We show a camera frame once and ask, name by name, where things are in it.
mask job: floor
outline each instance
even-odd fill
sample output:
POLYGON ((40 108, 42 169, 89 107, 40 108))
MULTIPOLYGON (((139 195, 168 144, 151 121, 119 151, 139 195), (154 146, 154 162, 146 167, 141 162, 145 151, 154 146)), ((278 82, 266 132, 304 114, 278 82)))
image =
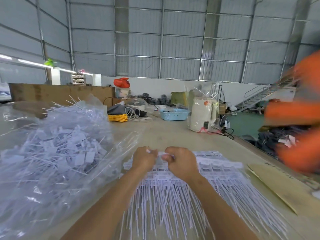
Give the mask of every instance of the floor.
POLYGON ((263 125, 264 116, 240 112, 237 115, 228 115, 228 120, 236 136, 250 135, 258 138, 258 129, 263 125))

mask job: staircase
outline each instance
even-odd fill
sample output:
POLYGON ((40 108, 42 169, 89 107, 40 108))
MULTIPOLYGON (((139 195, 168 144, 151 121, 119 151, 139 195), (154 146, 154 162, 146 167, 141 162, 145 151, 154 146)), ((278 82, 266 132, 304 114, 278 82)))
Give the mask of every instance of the staircase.
POLYGON ((290 87, 293 84, 294 84, 294 81, 291 77, 287 77, 287 78, 284 77, 274 84, 271 84, 259 89, 257 88, 260 87, 261 85, 258 85, 244 94, 243 102, 237 104, 236 108, 238 109, 238 112, 242 112, 245 109, 250 108, 256 103, 260 102, 263 98, 274 93, 275 91, 281 88, 290 87))

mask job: blue plastic basket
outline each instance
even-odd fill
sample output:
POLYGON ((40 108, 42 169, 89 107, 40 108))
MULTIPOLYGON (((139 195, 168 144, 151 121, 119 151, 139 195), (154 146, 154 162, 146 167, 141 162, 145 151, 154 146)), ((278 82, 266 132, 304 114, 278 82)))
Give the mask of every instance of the blue plastic basket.
POLYGON ((189 114, 188 110, 181 109, 181 108, 174 108, 172 112, 165 112, 165 111, 168 111, 167 108, 159 109, 159 111, 160 111, 161 118, 166 121, 186 120, 189 114))

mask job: clear plastic bag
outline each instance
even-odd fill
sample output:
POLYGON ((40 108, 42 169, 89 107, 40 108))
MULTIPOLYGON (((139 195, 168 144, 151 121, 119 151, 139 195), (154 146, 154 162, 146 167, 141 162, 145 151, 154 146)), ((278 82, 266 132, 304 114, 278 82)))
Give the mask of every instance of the clear plastic bag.
POLYGON ((185 88, 190 111, 188 128, 205 133, 219 125, 219 84, 209 81, 185 82, 185 88))
POLYGON ((2 239, 39 234, 92 200, 118 178, 122 160, 141 135, 113 127, 93 96, 45 109, 44 119, 24 115, 16 109, 19 103, 1 111, 10 129, 0 136, 1 144, 6 142, 0 162, 2 239))

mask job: person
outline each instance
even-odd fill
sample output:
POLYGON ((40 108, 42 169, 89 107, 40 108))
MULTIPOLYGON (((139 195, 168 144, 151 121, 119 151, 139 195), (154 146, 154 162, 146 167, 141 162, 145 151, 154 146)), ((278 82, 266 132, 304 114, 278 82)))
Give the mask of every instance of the person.
MULTIPOLYGON (((185 181, 200 200, 216 240, 258 239, 199 173, 196 157, 190 150, 171 146, 165 152, 168 154, 163 155, 162 159, 168 162, 169 170, 185 181)), ((158 150, 138 148, 133 155, 131 169, 61 239, 111 239, 123 212, 128 209, 130 198, 147 172, 152 170, 157 156, 158 150)))

